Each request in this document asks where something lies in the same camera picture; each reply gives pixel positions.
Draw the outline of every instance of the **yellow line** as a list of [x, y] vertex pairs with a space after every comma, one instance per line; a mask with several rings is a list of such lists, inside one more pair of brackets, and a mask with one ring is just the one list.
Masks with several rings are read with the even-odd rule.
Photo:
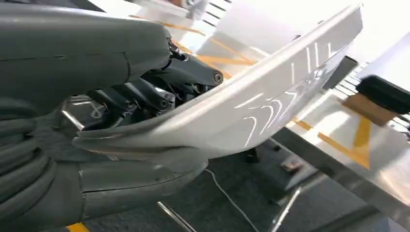
[[356, 136], [353, 142], [353, 152], [356, 154], [356, 161], [363, 166], [370, 168], [369, 163], [369, 141], [370, 141], [371, 121], [360, 116], [360, 123], [357, 127]]
[[211, 62], [209, 62], [209, 61], [207, 61], [207, 60], [201, 60], [201, 59], [199, 59], [199, 60], [202, 61], [203, 63], [209, 65], [210, 67], [212, 67], [212, 68], [214, 68], [214, 69], [216, 69], [216, 70], [219, 70], [219, 71], [223, 74], [223, 78], [224, 78], [224, 79], [229, 79], [229, 78], [232, 77], [232, 75], [230, 75], [229, 73], [225, 72], [224, 70], [221, 70], [220, 68], [218, 68], [217, 66], [215, 66], [213, 63], [211, 63]]
[[[293, 121], [300, 127], [305, 130], [310, 130], [313, 127], [309, 125], [305, 121], [297, 121], [297, 118], [293, 119]], [[342, 152], [343, 154], [350, 157], [355, 162], [361, 164], [363, 167], [370, 170], [370, 155], [369, 155], [369, 140], [370, 140], [370, 129], [371, 129], [371, 122], [369, 119], [365, 117], [361, 117], [359, 126], [356, 131], [356, 137], [353, 142], [353, 149], [349, 150], [336, 142], [335, 140], [331, 139], [329, 136], [324, 135], [323, 133], [318, 133], [318, 138], [320, 138], [325, 143], [329, 144], [336, 150]]]
[[87, 227], [86, 227], [83, 223], [81, 223], [81, 222], [76, 223], [76, 224], [71, 225], [71, 226], [67, 226], [67, 229], [68, 229], [70, 232], [89, 232], [89, 230], [87, 229]]
[[[136, 15], [130, 15], [130, 17], [144, 19], [144, 18], [139, 17], [139, 16], [136, 16]], [[166, 27], [169, 27], [169, 28], [175, 28], [175, 29], [179, 29], [179, 30], [190, 31], [190, 32], [194, 32], [194, 33], [200, 34], [200, 35], [202, 35], [202, 36], [206, 36], [203, 32], [198, 31], [198, 30], [195, 30], [195, 29], [191, 29], [191, 28], [188, 28], [188, 27], [178, 26], [178, 25], [175, 25], [175, 24], [170, 24], [170, 23], [166, 23], [166, 22], [162, 22], [162, 21], [156, 21], [156, 22], [157, 22], [157, 23], [160, 23], [160, 24], [162, 24], [162, 25], [164, 25], [164, 26], [166, 26]], [[244, 56], [241, 55], [240, 53], [234, 51], [234, 50], [231, 49], [230, 47], [228, 47], [228, 46], [224, 45], [223, 43], [219, 42], [218, 40], [216, 40], [216, 39], [214, 39], [214, 38], [209, 38], [209, 40], [210, 40], [211, 42], [213, 42], [213, 43], [219, 45], [220, 47], [222, 47], [222, 48], [228, 50], [228, 51], [231, 52], [232, 54], [235, 54], [235, 55], [239, 56], [239, 57], [242, 58], [247, 64], [252, 65], [252, 64], [255, 63], [255, 61], [252, 61], [252, 60], [250, 60], [250, 59], [244, 57]]]
[[239, 64], [239, 65], [253, 65], [254, 63], [247, 60], [238, 60], [238, 59], [229, 59], [229, 58], [220, 58], [220, 57], [209, 57], [209, 56], [197, 56], [198, 59], [208, 60], [213, 63], [219, 64]]
[[[188, 48], [182, 46], [180, 43], [178, 43], [178, 42], [175, 41], [175, 40], [172, 40], [172, 41], [173, 41], [173, 42], [175, 43], [175, 45], [178, 46], [182, 51], [188, 52], [188, 53], [192, 54], [192, 51], [189, 50]], [[200, 61], [202, 61], [203, 63], [209, 65], [210, 67], [212, 67], [212, 68], [214, 68], [214, 69], [216, 69], [216, 70], [219, 70], [219, 71], [222, 73], [222, 75], [223, 75], [223, 77], [224, 77], [225, 79], [229, 79], [229, 78], [232, 77], [232, 75], [230, 75], [229, 73], [227, 73], [227, 72], [221, 70], [220, 68], [218, 68], [217, 66], [215, 66], [212, 62], [210, 62], [210, 61], [208, 61], [208, 60], [206, 60], [206, 59], [202, 59], [201, 56], [197, 56], [197, 58], [198, 58]]]
[[[144, 18], [136, 16], [136, 15], [130, 15], [130, 17], [144, 19]], [[160, 23], [160, 24], [162, 24], [166, 27], [169, 27], [169, 28], [175, 28], [175, 29], [179, 29], [179, 30], [186, 30], [186, 31], [194, 32], [194, 33], [205, 36], [204, 33], [200, 32], [198, 30], [195, 30], [195, 29], [191, 29], [191, 28], [187, 28], [187, 27], [183, 27], [183, 26], [178, 26], [178, 25], [174, 25], [174, 24], [170, 24], [170, 23], [166, 23], [166, 22], [161, 22], [161, 21], [156, 21], [156, 22]]]
[[319, 133], [318, 137], [320, 139], [322, 139], [324, 142], [326, 142], [327, 144], [329, 144], [330, 146], [336, 148], [336, 150], [346, 154], [347, 156], [351, 157], [351, 151], [348, 150], [347, 148], [345, 148], [344, 146], [342, 146], [341, 144], [339, 144], [338, 142], [336, 142], [335, 140], [329, 138], [328, 136]]
[[312, 129], [312, 127], [308, 124], [308, 123], [306, 123], [305, 121], [294, 121], [297, 125], [299, 125], [300, 127], [302, 127], [303, 129], [305, 129], [305, 130], [310, 130], [310, 129]]
[[250, 60], [250, 59], [244, 57], [244, 56], [241, 55], [240, 53], [234, 51], [233, 49], [231, 49], [230, 47], [228, 47], [228, 46], [224, 45], [223, 43], [217, 41], [216, 39], [214, 39], [214, 38], [209, 38], [209, 40], [212, 41], [212, 42], [214, 42], [214, 43], [216, 43], [216, 44], [218, 44], [219, 46], [225, 48], [226, 50], [230, 51], [232, 54], [235, 54], [235, 55], [241, 57], [242, 59], [246, 60], [247, 62], [249, 62], [249, 63], [251, 63], [251, 64], [254, 64], [254, 63], [255, 63], [255, 61], [252, 61], [252, 60]]

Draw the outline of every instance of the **bolt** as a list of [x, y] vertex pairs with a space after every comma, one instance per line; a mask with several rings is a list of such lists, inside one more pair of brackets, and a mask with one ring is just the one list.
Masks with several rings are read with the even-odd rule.
[[222, 76], [222, 74], [220, 74], [220, 73], [214, 74], [214, 81], [215, 81], [215, 83], [217, 83], [217, 84], [222, 83], [222, 81], [223, 81], [223, 76]]
[[131, 101], [126, 101], [125, 103], [127, 104], [128, 109], [131, 109], [134, 107], [134, 104]]
[[160, 108], [164, 110], [167, 107], [168, 107], [168, 101], [167, 100], [161, 100], [160, 101]]

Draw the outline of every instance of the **white cable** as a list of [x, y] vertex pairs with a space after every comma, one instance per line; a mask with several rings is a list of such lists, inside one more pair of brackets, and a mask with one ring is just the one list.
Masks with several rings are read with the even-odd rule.
[[231, 199], [231, 197], [225, 192], [225, 190], [222, 189], [222, 187], [218, 184], [217, 179], [215, 177], [215, 173], [213, 173], [211, 170], [205, 169], [205, 171], [209, 172], [212, 176], [212, 179], [214, 180], [215, 185], [219, 188], [219, 190], [228, 198], [228, 200], [231, 202], [231, 204], [242, 214], [242, 216], [246, 219], [246, 221], [250, 224], [250, 226], [256, 231], [259, 232], [258, 228], [252, 223], [252, 221], [249, 219], [249, 217], [245, 214], [245, 212], [242, 211], [241, 208], [239, 208], [238, 205], [235, 204], [235, 202]]

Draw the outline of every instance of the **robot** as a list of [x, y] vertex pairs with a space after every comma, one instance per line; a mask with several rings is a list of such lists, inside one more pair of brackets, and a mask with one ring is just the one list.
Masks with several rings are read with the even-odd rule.
[[[221, 72], [181, 53], [155, 22], [4, 3], [0, 25], [1, 231], [70, 225], [175, 193], [208, 159], [284, 127], [362, 28], [352, 5], [221, 85]], [[106, 111], [73, 144], [120, 160], [60, 162], [39, 147], [34, 118], [78, 95]]]

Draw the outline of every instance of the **floor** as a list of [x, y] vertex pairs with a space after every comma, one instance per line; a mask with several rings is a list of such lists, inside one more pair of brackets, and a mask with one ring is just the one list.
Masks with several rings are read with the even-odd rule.
[[[39, 136], [45, 151], [59, 160], [105, 160], [73, 147], [67, 135], [51, 130], [53, 117], [38, 120]], [[289, 156], [286, 151], [274, 151], [271, 144], [258, 147], [262, 162], [244, 162], [244, 154], [236, 154], [210, 161], [209, 169], [217, 177], [240, 208], [259, 229], [266, 231], [278, 211], [275, 199], [283, 193], [290, 176], [280, 168]], [[209, 173], [203, 172], [180, 193], [163, 202], [177, 211], [198, 232], [251, 232], [252, 228], [217, 189]], [[331, 180], [325, 180], [303, 193], [283, 222], [280, 232], [307, 232], [365, 203]], [[90, 232], [180, 232], [179, 226], [156, 203], [147, 203], [134, 210], [83, 222]], [[386, 217], [368, 222], [351, 232], [396, 232], [394, 222]], [[66, 232], [66, 228], [47, 232]]]

